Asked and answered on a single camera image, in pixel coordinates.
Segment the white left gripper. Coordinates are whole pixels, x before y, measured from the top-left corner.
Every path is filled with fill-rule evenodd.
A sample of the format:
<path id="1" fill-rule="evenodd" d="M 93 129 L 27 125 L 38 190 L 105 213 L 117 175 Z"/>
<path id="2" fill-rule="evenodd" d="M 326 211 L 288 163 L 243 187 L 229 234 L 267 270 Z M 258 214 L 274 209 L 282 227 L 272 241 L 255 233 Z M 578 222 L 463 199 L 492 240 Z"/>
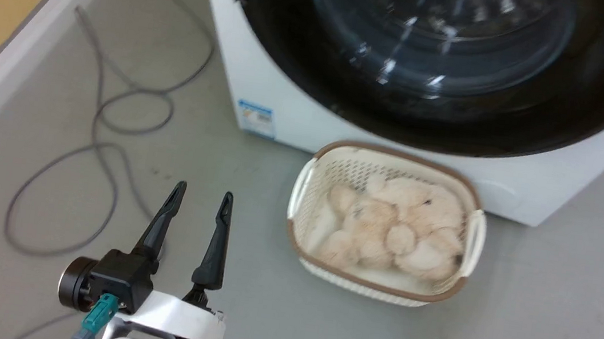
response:
<path id="1" fill-rule="evenodd" d="M 177 183 L 135 244 L 132 254 L 151 261 L 159 259 L 170 222 L 179 212 L 187 187 L 186 181 Z M 201 289 L 215 291 L 222 288 L 234 200 L 231 192 L 223 196 L 208 249 L 192 273 L 191 282 Z M 100 339 L 224 339 L 225 327 L 223 312 L 153 291 L 134 314 L 115 315 Z"/>

